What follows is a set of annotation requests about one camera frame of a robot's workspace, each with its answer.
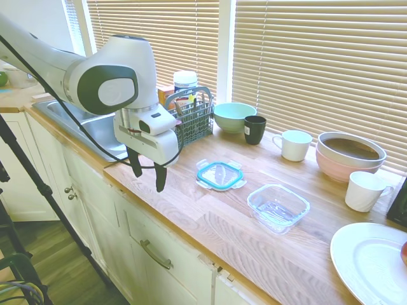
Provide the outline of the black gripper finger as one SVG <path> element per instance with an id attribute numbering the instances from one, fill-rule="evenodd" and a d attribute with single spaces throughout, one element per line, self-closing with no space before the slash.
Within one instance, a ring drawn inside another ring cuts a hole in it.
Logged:
<path id="1" fill-rule="evenodd" d="M 156 191 L 158 193 L 162 192 L 165 187 L 167 179 L 167 168 L 155 163 L 155 172 L 156 172 Z"/>
<path id="2" fill-rule="evenodd" d="M 129 160 L 130 166 L 132 167 L 134 175 L 136 177 L 140 177 L 142 175 L 142 167 L 139 162 L 139 153 L 134 151 L 130 147 L 127 147 L 127 154 L 128 154 L 128 160 Z"/>

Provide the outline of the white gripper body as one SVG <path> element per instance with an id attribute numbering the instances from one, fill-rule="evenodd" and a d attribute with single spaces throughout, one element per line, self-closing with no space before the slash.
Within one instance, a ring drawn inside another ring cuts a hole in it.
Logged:
<path id="1" fill-rule="evenodd" d="M 114 115 L 117 140 L 159 165 L 170 162 L 179 151 L 175 127 L 175 117 L 165 109 L 121 109 Z"/>

